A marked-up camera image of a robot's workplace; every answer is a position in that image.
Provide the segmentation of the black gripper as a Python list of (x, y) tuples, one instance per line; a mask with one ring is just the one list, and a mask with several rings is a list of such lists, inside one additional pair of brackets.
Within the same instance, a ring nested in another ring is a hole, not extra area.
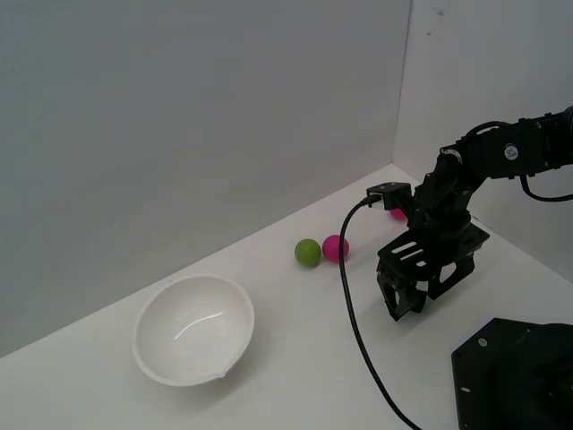
[[(474, 271), (474, 252), (489, 235), (472, 224), (467, 206), (482, 183), (459, 162), (439, 160), (416, 188), (381, 186), (384, 209), (400, 209), (407, 218), (407, 231), (380, 249), (377, 266), (377, 281), (395, 321), (423, 310), (426, 292), (415, 279), (428, 279), (427, 294), (435, 300)], [(441, 280), (450, 264), (454, 271)]]

